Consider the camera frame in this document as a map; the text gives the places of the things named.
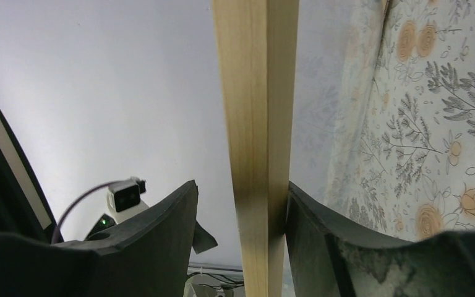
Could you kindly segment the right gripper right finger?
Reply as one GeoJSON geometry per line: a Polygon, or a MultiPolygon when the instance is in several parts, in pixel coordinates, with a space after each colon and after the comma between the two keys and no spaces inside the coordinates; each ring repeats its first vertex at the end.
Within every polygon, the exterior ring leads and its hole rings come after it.
{"type": "Polygon", "coordinates": [[[475,296],[475,231],[405,241],[290,183],[285,235],[296,296],[475,296]]]}

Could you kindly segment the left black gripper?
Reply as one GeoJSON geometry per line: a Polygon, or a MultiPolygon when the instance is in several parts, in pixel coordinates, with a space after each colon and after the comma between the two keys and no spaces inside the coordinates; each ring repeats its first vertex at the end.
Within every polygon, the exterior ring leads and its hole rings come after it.
{"type": "Polygon", "coordinates": [[[104,213],[92,227],[85,240],[97,241],[106,239],[109,237],[109,234],[105,233],[105,231],[116,225],[117,223],[115,222],[114,218],[104,213]]]}

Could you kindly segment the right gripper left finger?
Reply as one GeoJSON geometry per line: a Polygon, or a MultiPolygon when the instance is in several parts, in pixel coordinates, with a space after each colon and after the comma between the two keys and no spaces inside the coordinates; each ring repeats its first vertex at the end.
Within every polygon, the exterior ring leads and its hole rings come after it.
{"type": "Polygon", "coordinates": [[[192,180],[86,241],[0,233],[0,296],[182,296],[197,203],[192,180]]]}

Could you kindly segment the wooden picture frame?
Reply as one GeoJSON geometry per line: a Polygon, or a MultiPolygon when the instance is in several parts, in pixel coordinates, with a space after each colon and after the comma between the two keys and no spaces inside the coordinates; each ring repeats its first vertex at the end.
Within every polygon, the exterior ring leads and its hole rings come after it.
{"type": "Polygon", "coordinates": [[[281,296],[290,181],[344,200],[386,1],[213,1],[247,296],[281,296]]]}

